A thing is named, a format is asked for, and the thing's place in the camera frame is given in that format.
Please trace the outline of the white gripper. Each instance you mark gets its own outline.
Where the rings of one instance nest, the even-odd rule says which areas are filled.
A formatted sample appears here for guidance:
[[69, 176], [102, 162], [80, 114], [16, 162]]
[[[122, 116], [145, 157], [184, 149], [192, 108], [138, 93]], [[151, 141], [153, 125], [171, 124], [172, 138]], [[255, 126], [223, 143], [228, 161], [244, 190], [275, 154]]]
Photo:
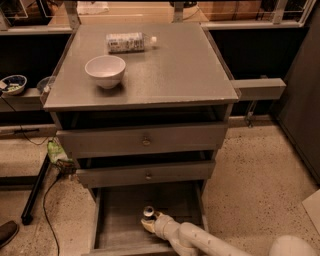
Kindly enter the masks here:
[[169, 215], [165, 215], [160, 211], [155, 211], [154, 216], [156, 221], [154, 220], [141, 220], [141, 224], [144, 229], [152, 234], [156, 234], [163, 240], [169, 240], [174, 231], [176, 230], [176, 222]]

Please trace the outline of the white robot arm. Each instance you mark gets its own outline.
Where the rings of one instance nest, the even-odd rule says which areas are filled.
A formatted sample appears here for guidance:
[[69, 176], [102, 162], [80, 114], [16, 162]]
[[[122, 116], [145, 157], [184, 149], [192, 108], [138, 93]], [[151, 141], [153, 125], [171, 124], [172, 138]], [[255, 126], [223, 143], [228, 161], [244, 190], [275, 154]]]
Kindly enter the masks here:
[[[147, 206], [141, 219], [143, 227], [170, 243], [179, 256], [252, 256], [239, 248], [213, 236], [204, 229], [189, 223], [178, 223], [171, 216]], [[284, 235], [271, 245], [268, 256], [318, 256], [303, 239]]]

